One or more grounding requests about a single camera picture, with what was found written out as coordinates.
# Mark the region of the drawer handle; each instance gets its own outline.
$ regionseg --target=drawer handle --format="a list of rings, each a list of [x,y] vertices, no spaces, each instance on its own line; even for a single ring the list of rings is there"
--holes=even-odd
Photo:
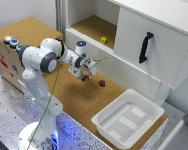
[[[145,62],[147,60],[147,57],[145,57],[145,53],[147,50],[147,46],[148,46],[148,40],[151,39],[154,35],[150,32],[147,32],[147,36],[145,37],[144,41],[143,41],[143,45],[142,45],[142,49],[141,49],[141,54],[139,57],[139,63],[142,64],[143,62]]]

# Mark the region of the yellow object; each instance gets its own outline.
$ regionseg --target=yellow object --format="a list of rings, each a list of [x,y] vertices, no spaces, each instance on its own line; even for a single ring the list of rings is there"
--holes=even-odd
[[[106,37],[102,37],[101,38],[101,43],[106,44],[107,43],[107,38]]]

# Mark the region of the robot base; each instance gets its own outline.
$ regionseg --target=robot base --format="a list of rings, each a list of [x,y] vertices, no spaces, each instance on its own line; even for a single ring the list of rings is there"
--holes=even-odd
[[[29,124],[20,132],[19,137],[18,137],[18,150],[27,150],[29,146],[28,137],[31,135],[31,133],[34,131],[37,125],[38,125],[38,122]],[[59,138],[58,141],[59,141],[59,146],[61,147],[63,145],[63,138]],[[28,150],[43,150],[43,148],[37,149],[37,148],[34,148],[33,146],[30,146]]]

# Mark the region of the red object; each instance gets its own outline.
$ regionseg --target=red object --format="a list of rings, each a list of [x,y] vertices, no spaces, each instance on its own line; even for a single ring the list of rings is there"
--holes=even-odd
[[[4,56],[2,56],[0,62],[1,62],[6,68],[8,68],[8,65],[7,65],[7,63],[6,63],[5,59],[4,59]]]
[[[12,73],[10,73],[12,77],[14,77],[14,75]]]

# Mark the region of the cabinet handle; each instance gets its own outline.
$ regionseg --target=cabinet handle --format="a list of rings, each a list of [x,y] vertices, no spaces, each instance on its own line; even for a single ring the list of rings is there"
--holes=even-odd
[[[150,32],[147,32],[147,36],[145,37],[144,41],[143,41],[143,45],[142,45],[142,49],[141,49],[141,54],[139,57],[139,63],[142,64],[143,62],[145,62],[147,60],[147,57],[145,57],[145,53],[147,50],[147,46],[148,46],[148,40],[151,39],[154,35]]]

